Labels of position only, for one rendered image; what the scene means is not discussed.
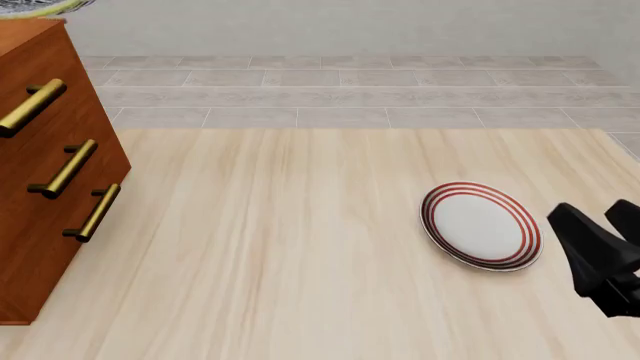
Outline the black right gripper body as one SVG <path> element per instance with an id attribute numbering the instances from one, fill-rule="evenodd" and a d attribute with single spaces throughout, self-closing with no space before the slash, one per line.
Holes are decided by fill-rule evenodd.
<path id="1" fill-rule="evenodd" d="M 640 276 L 635 272 L 597 272 L 598 286 L 591 300 L 606 317 L 640 318 Z"/>

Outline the patterned bowl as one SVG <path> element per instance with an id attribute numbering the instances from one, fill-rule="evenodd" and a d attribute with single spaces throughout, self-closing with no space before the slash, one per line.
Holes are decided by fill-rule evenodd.
<path id="1" fill-rule="evenodd" d="M 0 0 L 0 19 L 24 19 L 67 14 L 96 0 Z"/>

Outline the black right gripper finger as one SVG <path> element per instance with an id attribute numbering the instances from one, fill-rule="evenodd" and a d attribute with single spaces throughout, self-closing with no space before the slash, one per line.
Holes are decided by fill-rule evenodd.
<path id="1" fill-rule="evenodd" d="M 640 248 L 640 206 L 617 200 L 607 209 L 605 217 L 627 242 Z"/>
<path id="2" fill-rule="evenodd" d="M 569 203 L 559 203 L 547 220 L 565 252 L 579 296 L 592 296 L 613 276 L 640 269 L 640 246 L 605 230 Z"/>

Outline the wooden cabinet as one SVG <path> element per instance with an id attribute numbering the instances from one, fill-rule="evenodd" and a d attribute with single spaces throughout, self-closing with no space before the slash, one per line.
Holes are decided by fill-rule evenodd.
<path id="1" fill-rule="evenodd" d="M 82 227 L 99 201 L 91 191 L 121 185 L 131 169 L 64 21 L 0 20 L 0 119 L 29 97 L 28 86 L 52 79 L 66 92 L 14 137 L 0 137 L 0 326 L 36 320 L 84 244 L 62 231 Z M 98 148 L 57 199 L 27 192 L 72 156 L 65 146 L 87 139 Z"/>

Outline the white plate with red rings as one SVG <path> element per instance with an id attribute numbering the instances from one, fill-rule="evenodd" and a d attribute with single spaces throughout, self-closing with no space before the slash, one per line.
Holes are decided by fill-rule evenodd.
<path id="1" fill-rule="evenodd" d="M 504 191 L 478 182 L 437 185 L 423 198 L 419 217 L 438 248 L 477 269 L 526 269 L 544 248 L 531 212 Z"/>

